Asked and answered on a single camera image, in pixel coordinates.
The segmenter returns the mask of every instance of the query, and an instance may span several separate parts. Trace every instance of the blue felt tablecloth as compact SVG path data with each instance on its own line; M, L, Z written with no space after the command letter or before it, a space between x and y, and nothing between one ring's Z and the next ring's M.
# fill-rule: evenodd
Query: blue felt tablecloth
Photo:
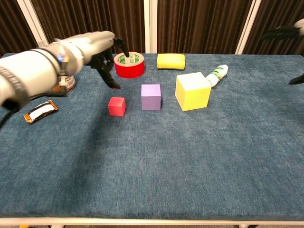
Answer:
M0 217L304 221L304 72L301 56L186 54L186 69L119 78L109 89L84 67L59 111L0 131ZM183 112L177 74L227 64L208 107ZM162 109L141 110L141 84L161 84ZM113 117L112 96L126 99ZM0 117L5 110L0 110Z

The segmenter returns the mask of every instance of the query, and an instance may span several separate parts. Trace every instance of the yellow sponge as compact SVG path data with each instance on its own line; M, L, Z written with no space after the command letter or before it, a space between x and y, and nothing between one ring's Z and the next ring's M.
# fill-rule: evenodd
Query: yellow sponge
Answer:
M211 83L201 72L177 75L175 96L183 111L207 107Z
M158 69L184 70L186 67L186 58L183 54L158 54L156 65Z

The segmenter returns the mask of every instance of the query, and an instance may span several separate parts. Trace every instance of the toy block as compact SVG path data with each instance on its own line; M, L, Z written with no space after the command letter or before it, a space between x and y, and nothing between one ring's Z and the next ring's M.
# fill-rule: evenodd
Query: toy block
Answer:
M211 83L201 72L177 75L175 97L183 111L207 107Z
M113 116L124 116L126 109L124 97L112 97L108 104L109 113Z
M142 110L160 110L161 98L160 84L142 85Z

